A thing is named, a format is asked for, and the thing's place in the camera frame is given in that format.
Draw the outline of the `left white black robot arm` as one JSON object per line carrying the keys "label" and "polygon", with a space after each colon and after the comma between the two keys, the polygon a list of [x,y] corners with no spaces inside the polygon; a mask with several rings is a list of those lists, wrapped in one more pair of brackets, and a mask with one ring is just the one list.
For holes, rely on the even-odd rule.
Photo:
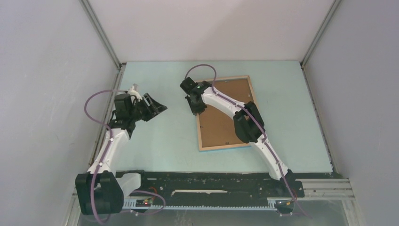
{"label": "left white black robot arm", "polygon": [[134,192],[137,196],[147,194],[149,184],[138,173],[116,177],[115,162],[119,151],[132,138],[136,122],[149,121],[167,110],[149,94],[140,96],[127,91],[115,96],[114,110],[105,125],[107,132],[101,150],[86,173],[78,174],[75,187],[83,215],[120,213],[125,196]]}

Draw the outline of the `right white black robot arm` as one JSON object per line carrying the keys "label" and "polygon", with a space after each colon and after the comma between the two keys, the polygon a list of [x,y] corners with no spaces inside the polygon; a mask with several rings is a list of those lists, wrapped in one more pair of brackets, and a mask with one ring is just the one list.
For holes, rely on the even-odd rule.
{"label": "right white black robot arm", "polygon": [[232,119],[237,138],[259,152],[269,169],[270,177],[277,180],[273,185],[276,195],[285,197],[292,192],[293,186],[287,180],[287,175],[292,171],[272,147],[264,121],[253,101],[241,102],[227,96],[207,81],[195,82],[190,77],[181,82],[180,88],[186,94],[185,99],[194,115],[212,106]]}

